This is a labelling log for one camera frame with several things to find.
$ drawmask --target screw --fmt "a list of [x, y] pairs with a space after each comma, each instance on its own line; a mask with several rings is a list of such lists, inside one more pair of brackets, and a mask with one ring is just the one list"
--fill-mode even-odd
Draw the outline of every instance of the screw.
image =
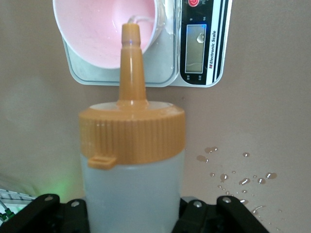
[[44, 199], [45, 201], [50, 201], [50, 200], [53, 200], [53, 197], [52, 196], [48, 196]]
[[225, 203], [230, 203], [230, 202], [231, 202], [231, 199], [230, 199], [229, 197], [224, 197], [224, 198], [223, 198], [223, 201], [224, 201]]
[[195, 207], [197, 207], [197, 208], [202, 207], [202, 203], [199, 202], [198, 200], [196, 200], [196, 201], [193, 203], [193, 205], [194, 205]]
[[73, 203], [71, 203], [71, 206], [72, 207], [76, 207], [76, 206], [78, 206], [80, 203], [77, 201], [77, 200], [75, 200]]

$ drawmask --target bottle body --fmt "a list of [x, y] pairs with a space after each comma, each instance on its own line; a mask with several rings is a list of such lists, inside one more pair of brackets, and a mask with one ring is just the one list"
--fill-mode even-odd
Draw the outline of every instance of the bottle body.
[[81, 156], [91, 233], [170, 233], [178, 220], [184, 150], [154, 163], [87, 166]]

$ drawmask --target red power button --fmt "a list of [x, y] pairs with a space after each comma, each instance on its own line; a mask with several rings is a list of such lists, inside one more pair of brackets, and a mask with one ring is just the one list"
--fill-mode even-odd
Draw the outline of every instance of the red power button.
[[197, 6], [199, 4], [199, 1], [200, 0], [188, 0], [188, 4], [191, 7], [195, 7], [195, 6]]

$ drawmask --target orange nozzle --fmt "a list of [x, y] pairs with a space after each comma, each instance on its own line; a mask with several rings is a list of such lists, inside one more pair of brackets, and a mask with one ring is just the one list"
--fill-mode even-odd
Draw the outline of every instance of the orange nozzle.
[[145, 78], [140, 49], [139, 26], [122, 26], [122, 50], [118, 106], [146, 106]]

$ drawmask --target beige wall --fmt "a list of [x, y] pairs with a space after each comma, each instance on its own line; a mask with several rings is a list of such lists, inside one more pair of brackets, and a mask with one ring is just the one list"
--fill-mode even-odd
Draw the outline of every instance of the beige wall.
[[[236, 0], [222, 80], [147, 89], [149, 100], [187, 112], [183, 196], [214, 204], [229, 191], [249, 210], [263, 206], [257, 217], [271, 232], [310, 231], [310, 8], [309, 0]], [[81, 197], [77, 115], [117, 96], [117, 87], [71, 77], [51, 0], [0, 1], [0, 187]], [[277, 177], [259, 184], [268, 172]], [[239, 185], [244, 178], [251, 182]]]

